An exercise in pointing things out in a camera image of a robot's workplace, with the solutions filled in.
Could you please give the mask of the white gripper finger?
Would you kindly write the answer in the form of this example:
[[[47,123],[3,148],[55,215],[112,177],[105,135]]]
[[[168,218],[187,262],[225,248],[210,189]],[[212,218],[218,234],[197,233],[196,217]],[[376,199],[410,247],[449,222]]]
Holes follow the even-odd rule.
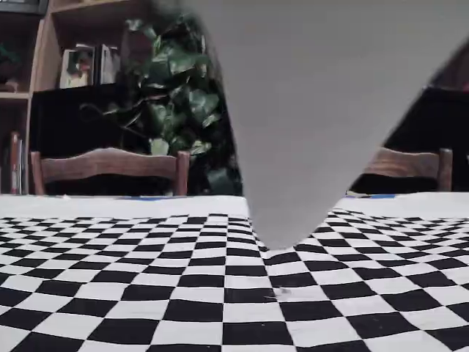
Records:
[[[221,66],[254,229],[306,238],[468,38],[466,1],[158,1]]]

